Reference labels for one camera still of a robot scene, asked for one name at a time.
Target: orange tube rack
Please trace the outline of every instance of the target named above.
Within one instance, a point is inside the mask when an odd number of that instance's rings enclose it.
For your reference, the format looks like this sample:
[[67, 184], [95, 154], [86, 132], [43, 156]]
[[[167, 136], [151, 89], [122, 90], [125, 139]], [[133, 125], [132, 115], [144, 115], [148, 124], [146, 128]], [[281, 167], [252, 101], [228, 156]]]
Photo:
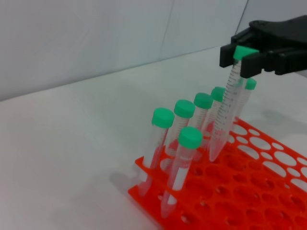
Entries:
[[[137, 185], [129, 194], [167, 230], [307, 230], [307, 159], [242, 120], [236, 126], [245, 132], [231, 132], [215, 162], [198, 149], [203, 158], [192, 163], [181, 191], [167, 187], [160, 167], [143, 167], [141, 157], [135, 163], [153, 183], [144, 197]], [[160, 161], [165, 158], [163, 152]], [[177, 199], [166, 219], [160, 216], [164, 190]]]

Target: white tabletop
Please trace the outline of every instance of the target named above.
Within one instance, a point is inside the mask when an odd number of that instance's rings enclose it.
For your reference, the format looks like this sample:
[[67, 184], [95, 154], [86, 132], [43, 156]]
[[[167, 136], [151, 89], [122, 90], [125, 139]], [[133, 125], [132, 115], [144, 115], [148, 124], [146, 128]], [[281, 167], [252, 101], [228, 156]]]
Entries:
[[[128, 196], [156, 107], [225, 86], [219, 48], [0, 103], [4, 230], [150, 230]], [[307, 79], [256, 77], [243, 119], [305, 154]]]

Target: green screw cap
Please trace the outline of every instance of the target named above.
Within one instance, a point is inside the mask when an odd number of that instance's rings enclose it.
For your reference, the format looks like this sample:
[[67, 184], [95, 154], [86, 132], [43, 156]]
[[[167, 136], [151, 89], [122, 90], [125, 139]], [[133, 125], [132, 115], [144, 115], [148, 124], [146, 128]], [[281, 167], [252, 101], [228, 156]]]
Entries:
[[210, 109], [212, 107], [213, 98], [203, 92], [199, 92], [196, 94], [194, 99], [194, 104], [201, 109]]
[[254, 90], [256, 88], [256, 85], [257, 85], [257, 81], [252, 79], [252, 78], [249, 78], [247, 83], [246, 83], [245, 89], [246, 90]]
[[201, 145], [202, 134], [197, 128], [184, 127], [180, 132], [178, 141], [183, 147], [194, 150]]
[[245, 46], [236, 46], [236, 50], [234, 53], [234, 59], [238, 61], [242, 61], [242, 58], [248, 56], [250, 54], [259, 53], [259, 50], [252, 49]]
[[177, 101], [174, 113], [182, 118], [191, 118], [194, 115], [195, 105], [188, 100]]
[[223, 95], [225, 90], [226, 89], [223, 87], [215, 87], [211, 92], [211, 97], [218, 102], [223, 102]]
[[166, 108], [157, 108], [153, 112], [152, 124], [160, 128], [170, 128], [175, 119], [174, 113]]

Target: centrifuge tube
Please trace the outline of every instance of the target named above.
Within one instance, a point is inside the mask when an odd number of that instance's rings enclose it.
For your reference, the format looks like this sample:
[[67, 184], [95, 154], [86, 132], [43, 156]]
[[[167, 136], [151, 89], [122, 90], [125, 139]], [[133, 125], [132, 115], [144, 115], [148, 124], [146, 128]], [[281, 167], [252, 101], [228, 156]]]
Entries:
[[[168, 129], [174, 122], [175, 115], [165, 108], [157, 108], [153, 113], [152, 132], [144, 152], [143, 165], [146, 168], [157, 167]], [[139, 194], [144, 196], [152, 184], [152, 179], [143, 170], [140, 171]]]
[[217, 113], [214, 131], [208, 145], [210, 161], [215, 161], [228, 140], [229, 131], [233, 127], [237, 103], [241, 100], [242, 92], [246, 87], [247, 79], [240, 76], [242, 59], [258, 52], [258, 50], [249, 47], [236, 47], [234, 65], [228, 78], [223, 103]]
[[177, 101], [174, 113], [175, 120], [166, 138], [165, 152], [169, 156], [175, 156], [178, 148], [178, 137], [183, 127], [188, 125], [189, 119], [193, 117], [195, 105], [188, 100]]
[[[213, 104], [213, 98], [207, 93], [200, 92], [196, 94], [194, 99], [195, 112], [193, 117], [189, 120], [188, 126], [195, 127], [198, 130], [201, 129], [201, 125], [208, 114], [208, 110], [211, 109]], [[194, 161], [199, 161], [202, 157], [202, 152], [195, 151]]]
[[248, 99], [250, 97], [251, 92], [256, 88], [257, 82], [253, 78], [249, 78], [246, 87], [242, 92], [241, 97], [239, 98], [238, 105], [236, 107], [236, 114], [235, 114], [235, 122], [238, 121], [240, 118], [240, 115], [242, 113], [242, 110], [246, 103], [248, 102]]
[[211, 97], [213, 98], [213, 104], [201, 125], [201, 132], [204, 136], [204, 140], [202, 141], [201, 145], [204, 148], [206, 148], [207, 144], [209, 143], [211, 133], [214, 129], [214, 121], [216, 119], [217, 112], [219, 111], [221, 104], [223, 102], [224, 92], [225, 88], [223, 87], [215, 87], [211, 92]]
[[[167, 181], [167, 186], [180, 191], [187, 177], [195, 149], [201, 145], [202, 133], [194, 127], [185, 127], [179, 136], [179, 147]], [[161, 216], [166, 218], [176, 207], [177, 200], [167, 191], [161, 201]]]

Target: robotic arm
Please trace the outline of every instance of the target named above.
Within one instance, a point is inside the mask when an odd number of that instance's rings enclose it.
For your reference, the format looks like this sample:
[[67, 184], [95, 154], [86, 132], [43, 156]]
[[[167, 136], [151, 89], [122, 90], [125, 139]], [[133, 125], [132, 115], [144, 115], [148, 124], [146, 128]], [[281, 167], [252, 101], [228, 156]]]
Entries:
[[231, 37], [231, 44], [221, 47], [221, 67], [233, 64], [237, 45], [260, 51], [242, 59], [243, 78], [260, 74], [262, 69], [276, 75], [306, 70], [307, 15], [284, 22], [250, 22], [248, 29]]

